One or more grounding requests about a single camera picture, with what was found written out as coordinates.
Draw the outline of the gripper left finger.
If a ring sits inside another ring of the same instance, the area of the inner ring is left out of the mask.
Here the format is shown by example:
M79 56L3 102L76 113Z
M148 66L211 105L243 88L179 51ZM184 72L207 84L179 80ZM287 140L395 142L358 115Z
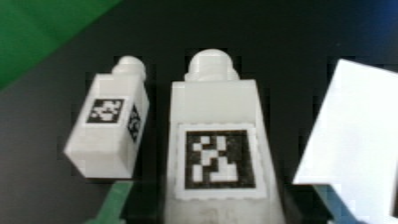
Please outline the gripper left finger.
M120 214L131 188L131 181L116 181L111 184L97 215L84 221L83 224L125 224L125 220L120 217Z

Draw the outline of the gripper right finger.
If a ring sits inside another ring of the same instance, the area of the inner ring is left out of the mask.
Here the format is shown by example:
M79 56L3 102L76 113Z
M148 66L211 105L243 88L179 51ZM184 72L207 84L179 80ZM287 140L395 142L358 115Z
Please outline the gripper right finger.
M354 218L331 186L314 185L312 188L330 212L333 224L367 224Z

